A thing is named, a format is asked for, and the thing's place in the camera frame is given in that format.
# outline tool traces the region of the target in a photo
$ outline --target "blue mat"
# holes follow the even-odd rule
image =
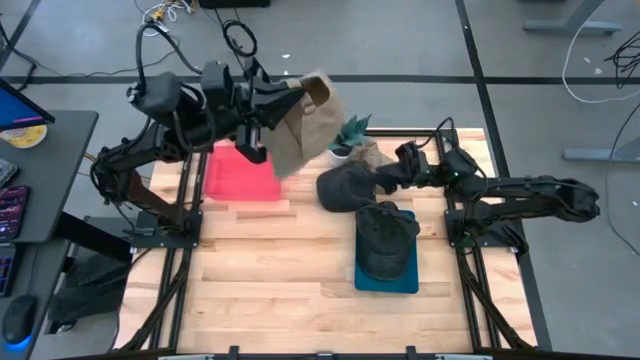
[[[402,212],[410,214],[414,219],[416,217],[412,211],[402,210]],[[358,247],[361,246],[362,241],[362,235],[356,229],[356,253],[358,251]],[[362,271],[360,265],[358,265],[358,262],[356,261],[356,276],[354,284],[356,289],[362,291],[383,291],[403,294],[417,293],[420,285],[418,281],[418,248],[416,240],[413,240],[413,245],[411,246],[411,254],[409,255],[409,264],[407,265],[407,269],[399,279],[392,281],[373,279]]]

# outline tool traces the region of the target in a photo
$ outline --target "black cap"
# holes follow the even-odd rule
[[[409,255],[420,225],[396,204],[383,201],[356,212],[356,225],[362,236],[356,261],[365,274],[378,280],[400,278],[409,263]]]
[[[327,211],[356,211],[375,204],[376,183],[369,166],[362,161],[348,162],[325,171],[316,180],[320,204]]]

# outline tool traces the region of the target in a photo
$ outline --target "wooden table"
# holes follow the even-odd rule
[[[483,130],[458,134],[461,146],[491,176]],[[392,158],[407,140],[377,139]],[[437,163],[433,143],[425,151]],[[179,353],[226,353],[230,345],[239,345],[242,353],[403,353],[407,345],[427,353],[471,351],[457,262],[446,241],[443,190],[412,188],[378,197],[416,213],[420,290],[415,295],[361,292],[353,285],[355,216],[329,213],[317,201],[315,181],[327,169],[327,159],[326,154],[314,159],[284,181],[277,202],[205,198]],[[173,201],[181,166],[157,163],[151,189]],[[506,248],[482,253],[495,304],[520,336],[535,344],[515,256]],[[155,304],[164,254],[153,250],[132,270],[116,346],[131,338]],[[488,345],[484,312],[475,304]]]

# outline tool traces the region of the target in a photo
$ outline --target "computer mouse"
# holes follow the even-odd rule
[[[33,329],[36,316],[36,297],[22,295],[13,299],[2,319],[2,337],[9,344],[19,344]]]

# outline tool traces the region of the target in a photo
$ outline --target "computer screen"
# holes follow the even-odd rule
[[[53,121],[50,114],[0,80],[0,131],[42,125]]]

